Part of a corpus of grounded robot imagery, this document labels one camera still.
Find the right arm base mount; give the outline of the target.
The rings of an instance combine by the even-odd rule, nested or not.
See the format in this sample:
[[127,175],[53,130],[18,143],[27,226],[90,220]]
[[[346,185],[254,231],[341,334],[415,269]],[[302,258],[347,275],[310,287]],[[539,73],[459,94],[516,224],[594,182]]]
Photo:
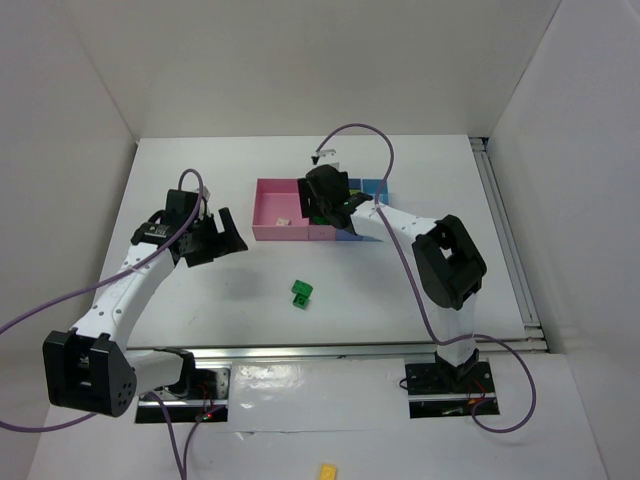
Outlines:
[[461,379],[447,375],[439,361],[409,363],[398,386],[408,395],[412,419],[498,415],[496,388],[490,364],[479,361]]

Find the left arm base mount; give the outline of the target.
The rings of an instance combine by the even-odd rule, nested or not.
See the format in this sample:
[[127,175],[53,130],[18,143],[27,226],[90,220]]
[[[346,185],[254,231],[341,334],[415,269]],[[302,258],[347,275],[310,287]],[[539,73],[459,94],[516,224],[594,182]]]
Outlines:
[[226,423],[231,369],[229,365],[202,367],[194,359],[181,378],[173,384],[155,387],[139,396],[136,424],[160,424],[166,419],[159,397],[173,423]]

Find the small pink bin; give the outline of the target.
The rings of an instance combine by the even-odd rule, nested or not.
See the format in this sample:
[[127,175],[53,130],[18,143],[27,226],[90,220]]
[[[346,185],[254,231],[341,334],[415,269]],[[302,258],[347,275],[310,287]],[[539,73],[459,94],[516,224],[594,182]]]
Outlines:
[[331,225],[312,225],[309,219],[308,239],[310,241],[334,241],[336,229]]

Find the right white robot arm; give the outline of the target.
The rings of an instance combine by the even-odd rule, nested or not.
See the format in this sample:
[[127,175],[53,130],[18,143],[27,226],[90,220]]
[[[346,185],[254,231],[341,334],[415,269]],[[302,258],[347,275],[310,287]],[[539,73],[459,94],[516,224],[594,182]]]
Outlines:
[[338,230],[393,243],[417,299],[435,306],[438,328],[427,330],[437,344],[436,363],[451,376],[465,376],[478,361],[474,313],[487,266],[462,221],[415,216],[352,193],[348,175],[331,165],[314,168],[297,186],[303,217],[319,216]]

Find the large pink bin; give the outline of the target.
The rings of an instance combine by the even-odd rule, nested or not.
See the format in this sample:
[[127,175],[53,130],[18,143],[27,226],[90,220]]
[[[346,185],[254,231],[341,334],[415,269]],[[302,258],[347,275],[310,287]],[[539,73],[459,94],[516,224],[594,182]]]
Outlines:
[[[291,221],[277,226],[278,218]],[[309,220],[301,216],[296,179],[258,178],[252,231],[256,241],[307,241]]]

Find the yellow lego brick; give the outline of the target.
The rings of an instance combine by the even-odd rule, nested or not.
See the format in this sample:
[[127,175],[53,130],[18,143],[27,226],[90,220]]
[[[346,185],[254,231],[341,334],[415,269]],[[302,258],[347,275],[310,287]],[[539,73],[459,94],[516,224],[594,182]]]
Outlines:
[[331,464],[322,464],[320,468],[318,480],[336,480],[337,479],[337,467]]

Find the aluminium rail right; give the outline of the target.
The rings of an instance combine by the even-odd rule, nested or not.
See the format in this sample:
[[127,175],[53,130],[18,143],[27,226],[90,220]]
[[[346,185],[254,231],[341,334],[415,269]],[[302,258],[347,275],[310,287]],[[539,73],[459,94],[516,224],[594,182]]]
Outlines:
[[469,143],[487,197],[500,247],[505,258],[506,268],[514,289],[516,303],[523,321],[525,332],[523,342],[541,344],[541,347],[521,347],[521,350],[548,352],[549,347],[545,333],[539,320],[495,172],[487,152],[488,139],[485,137],[470,137]]

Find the aluminium rail front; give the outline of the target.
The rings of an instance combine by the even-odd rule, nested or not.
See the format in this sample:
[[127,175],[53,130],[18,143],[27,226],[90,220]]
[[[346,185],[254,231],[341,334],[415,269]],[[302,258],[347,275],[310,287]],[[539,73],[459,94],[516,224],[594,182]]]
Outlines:
[[269,360],[428,355],[436,351],[436,345],[432,343],[374,343],[215,348],[183,347],[183,350],[193,353],[196,359],[201,360]]

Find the aluminium rail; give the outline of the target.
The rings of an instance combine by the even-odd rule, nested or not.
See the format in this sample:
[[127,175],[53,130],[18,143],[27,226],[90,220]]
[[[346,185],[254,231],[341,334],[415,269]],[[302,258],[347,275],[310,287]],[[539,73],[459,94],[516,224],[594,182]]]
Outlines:
[[514,289],[516,303],[523,321],[525,332],[523,342],[541,344],[541,347],[521,347],[521,350],[548,352],[549,347],[545,333],[539,320],[495,172],[487,152],[488,139],[485,137],[470,137],[469,143],[487,197],[500,247],[505,258],[506,268]]
[[374,343],[215,348],[183,347],[183,350],[193,353],[196,359],[201,360],[269,360],[428,355],[436,351],[436,345],[432,343]]

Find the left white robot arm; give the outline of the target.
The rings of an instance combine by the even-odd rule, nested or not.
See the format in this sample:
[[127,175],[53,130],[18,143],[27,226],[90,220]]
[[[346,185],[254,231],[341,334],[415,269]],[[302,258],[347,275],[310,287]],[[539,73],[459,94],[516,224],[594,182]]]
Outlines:
[[189,394],[197,374],[193,354],[172,347],[130,352],[130,336],[180,262],[196,267],[246,248],[228,208],[211,213],[197,193],[169,190],[164,209],[134,232],[116,281],[68,331],[45,339],[50,402],[119,417],[135,397],[153,390]]

